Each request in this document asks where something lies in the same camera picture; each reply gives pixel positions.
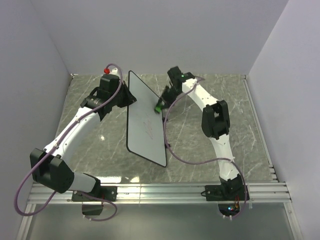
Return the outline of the green whiteboard eraser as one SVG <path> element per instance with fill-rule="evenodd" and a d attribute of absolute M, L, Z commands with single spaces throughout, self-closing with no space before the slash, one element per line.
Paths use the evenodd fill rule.
<path fill-rule="evenodd" d="M 162 107 L 163 107 L 163 104 L 160 102 L 160 103 L 157 103 L 155 108 L 154 108 L 154 111 L 158 114 L 160 114 L 162 112 Z"/>

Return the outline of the white whiteboard black frame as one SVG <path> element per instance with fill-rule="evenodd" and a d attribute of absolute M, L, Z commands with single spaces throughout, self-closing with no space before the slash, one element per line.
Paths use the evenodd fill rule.
<path fill-rule="evenodd" d="M 128 72 L 128 89 L 136 102 L 127 107 L 126 148 L 165 168 L 163 114 L 155 112 L 159 96 L 132 70 Z"/>

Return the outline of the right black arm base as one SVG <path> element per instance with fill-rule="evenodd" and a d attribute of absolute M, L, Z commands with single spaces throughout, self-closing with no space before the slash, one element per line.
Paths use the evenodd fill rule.
<path fill-rule="evenodd" d="M 205 185 L 204 191 L 200 193 L 202 197 L 206 198 L 206 201 L 229 201 L 245 200 L 245 188 L 242 184 L 230 185 L 227 183 L 221 183 L 220 185 Z"/>

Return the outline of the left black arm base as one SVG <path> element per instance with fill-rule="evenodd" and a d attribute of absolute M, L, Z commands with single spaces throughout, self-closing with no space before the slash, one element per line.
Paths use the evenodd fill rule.
<path fill-rule="evenodd" d="M 92 192 L 82 193 L 77 191 L 72 194 L 72 202 L 92 202 L 102 200 L 108 200 L 110 202 L 115 202 L 117 199 L 118 187 L 117 186 L 99 186 Z"/>

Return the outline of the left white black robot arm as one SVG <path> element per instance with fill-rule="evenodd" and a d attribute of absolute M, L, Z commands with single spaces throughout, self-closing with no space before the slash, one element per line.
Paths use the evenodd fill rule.
<path fill-rule="evenodd" d="M 86 173 L 71 170 L 69 161 L 75 150 L 114 106 L 127 107 L 136 102 L 117 73 L 104 74 L 99 86 L 83 99 L 71 122 L 44 149 L 30 154 L 32 178 L 57 193 L 81 191 L 89 201 L 101 196 L 100 180 Z"/>

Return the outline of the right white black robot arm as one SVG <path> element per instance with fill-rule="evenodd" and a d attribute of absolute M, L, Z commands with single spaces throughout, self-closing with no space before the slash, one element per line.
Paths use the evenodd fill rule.
<path fill-rule="evenodd" d="M 166 86 L 155 105 L 155 112 L 173 106 L 183 97 L 189 96 L 202 112 L 201 129 L 212 143 L 218 163 L 220 185 L 216 190 L 205 188 L 204 194 L 214 201 L 248 200 L 244 175 L 235 164 L 230 145 L 230 115 L 225 100 L 218 100 L 201 85 L 202 78 L 190 72 L 183 73 L 175 66 L 167 72 L 170 85 Z"/>

